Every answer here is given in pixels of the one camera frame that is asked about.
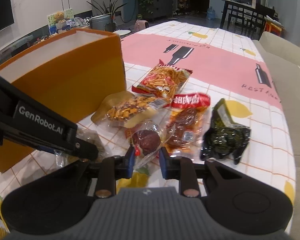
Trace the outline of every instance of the dining table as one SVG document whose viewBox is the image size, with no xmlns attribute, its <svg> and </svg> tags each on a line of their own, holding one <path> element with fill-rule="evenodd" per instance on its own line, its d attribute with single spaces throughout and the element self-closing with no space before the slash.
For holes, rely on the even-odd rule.
<svg viewBox="0 0 300 240">
<path fill-rule="evenodd" d="M 131 92 L 132 87 L 137 86 L 159 62 L 172 62 L 177 68 L 191 70 L 191 76 L 178 93 L 199 92 L 210 97 L 203 133 L 210 128 L 214 106 L 223 98 L 230 106 L 233 120 L 251 129 L 250 143 L 238 164 L 232 156 L 218 161 L 277 188 L 293 203 L 296 168 L 280 98 L 252 40 L 222 29 L 227 4 L 254 10 L 248 5 L 225 0 L 220 28 L 168 21 L 124 37 L 121 45 L 126 88 Z M 153 121 L 164 127 L 170 113 L 171 109 L 163 108 Z M 98 133 L 108 156 L 124 155 L 130 146 L 125 129 L 95 124 L 92 115 L 79 121 L 78 127 Z M 192 153 L 191 159 L 195 163 L 204 163 L 199 153 L 200 147 Z M 6 172 L 0 172 L 0 196 L 4 199 L 13 190 L 60 169 L 57 158 L 35 150 Z M 177 180 L 162 177 L 157 158 L 147 165 L 147 187 L 175 187 L 178 191 Z M 198 183 L 201 195 L 206 195 L 202 180 Z"/>
<path fill-rule="evenodd" d="M 252 14 L 253 14 L 253 12 L 256 12 L 256 8 L 254 8 L 253 6 L 246 4 L 246 3 L 240 3 L 240 2 L 234 1 L 234 0 L 222 0 L 222 1 L 224 1 L 225 4 L 223 6 L 222 17 L 221 17 L 221 22 L 220 22 L 220 29 L 223 29 L 223 25 L 225 24 L 226 16 L 227 16 L 227 13 L 229 10 L 229 5 L 236 6 L 237 8 L 241 8 L 242 12 L 244 10 L 251 11 Z"/>
</svg>

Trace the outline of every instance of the dark cabinet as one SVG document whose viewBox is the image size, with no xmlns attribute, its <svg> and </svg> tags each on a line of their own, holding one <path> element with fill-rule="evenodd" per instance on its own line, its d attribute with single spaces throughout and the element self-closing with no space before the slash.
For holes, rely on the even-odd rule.
<svg viewBox="0 0 300 240">
<path fill-rule="evenodd" d="M 159 17 L 171 17 L 172 15 L 172 0 L 153 0 L 153 4 L 149 6 L 149 10 L 153 13 L 143 13 L 143 18 L 146 20 L 153 20 Z"/>
</svg>

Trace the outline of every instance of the beige sofa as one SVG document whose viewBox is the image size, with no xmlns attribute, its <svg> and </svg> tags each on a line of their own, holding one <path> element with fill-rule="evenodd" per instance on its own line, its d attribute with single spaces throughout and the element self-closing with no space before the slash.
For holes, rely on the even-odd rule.
<svg viewBox="0 0 300 240">
<path fill-rule="evenodd" d="M 253 41 L 266 62 L 281 99 L 295 155 L 297 189 L 291 237 L 300 240 L 300 48 L 272 33 Z"/>
</svg>

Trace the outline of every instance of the potted plant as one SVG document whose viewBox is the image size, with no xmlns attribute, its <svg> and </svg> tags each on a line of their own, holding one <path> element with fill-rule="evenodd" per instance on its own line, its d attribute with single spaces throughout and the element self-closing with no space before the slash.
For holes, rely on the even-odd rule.
<svg viewBox="0 0 300 240">
<path fill-rule="evenodd" d="M 101 6 L 99 3 L 97 3 L 95 0 L 91 0 L 93 1 L 94 3 L 96 3 L 100 8 L 98 8 L 96 5 L 90 3 L 87 1 L 87 3 L 91 4 L 94 8 L 96 8 L 100 13 L 101 15 L 106 15 L 106 14 L 109 14 L 110 17 L 111 17 L 111 22 L 106 24 L 105 26 L 105 30 L 106 31 L 109 31 L 109 32 L 114 32 L 115 29 L 116 29 L 116 26 L 115 26 L 115 23 L 114 23 L 114 19 L 115 19 L 115 13 L 118 9 L 120 9 L 121 7 L 125 6 L 127 3 L 124 3 L 118 7 L 115 7 L 116 6 L 116 3 L 117 1 L 119 0 L 116 0 L 115 2 L 112 2 L 112 0 L 109 0 L 109 6 L 106 6 L 105 2 L 103 1 L 102 2 L 102 5 Z"/>
</svg>

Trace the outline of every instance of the white plate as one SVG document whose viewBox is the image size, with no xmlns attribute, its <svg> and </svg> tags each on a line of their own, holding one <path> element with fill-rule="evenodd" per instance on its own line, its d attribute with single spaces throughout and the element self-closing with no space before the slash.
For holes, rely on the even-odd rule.
<svg viewBox="0 0 300 240">
<path fill-rule="evenodd" d="M 122 35 L 126 35 L 130 32 L 131 32 L 130 30 L 117 30 L 114 33 L 119 34 L 120 36 L 122 36 Z"/>
</svg>

